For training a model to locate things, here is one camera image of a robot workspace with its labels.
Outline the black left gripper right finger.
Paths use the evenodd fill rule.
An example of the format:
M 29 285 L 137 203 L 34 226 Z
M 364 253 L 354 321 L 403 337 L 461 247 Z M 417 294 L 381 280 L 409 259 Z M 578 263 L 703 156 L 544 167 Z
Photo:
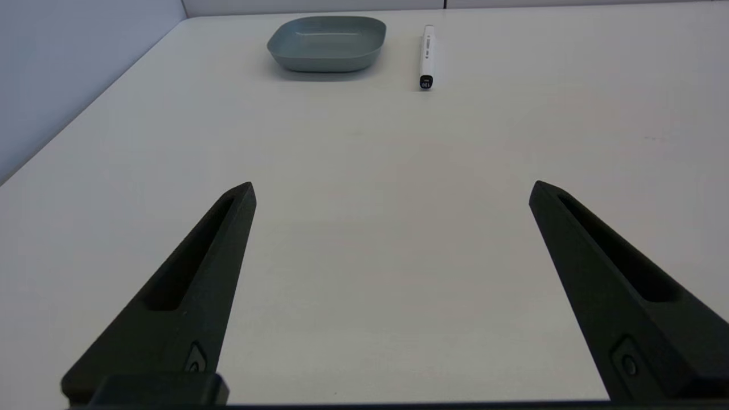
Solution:
M 529 207 L 610 399 L 727 402 L 726 320 L 562 188 Z

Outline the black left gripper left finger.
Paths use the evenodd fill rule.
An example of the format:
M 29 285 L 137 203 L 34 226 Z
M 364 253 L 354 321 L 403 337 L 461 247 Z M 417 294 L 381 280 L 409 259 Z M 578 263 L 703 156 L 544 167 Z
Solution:
M 71 407 L 225 405 L 217 365 L 257 199 L 227 190 L 63 376 Z

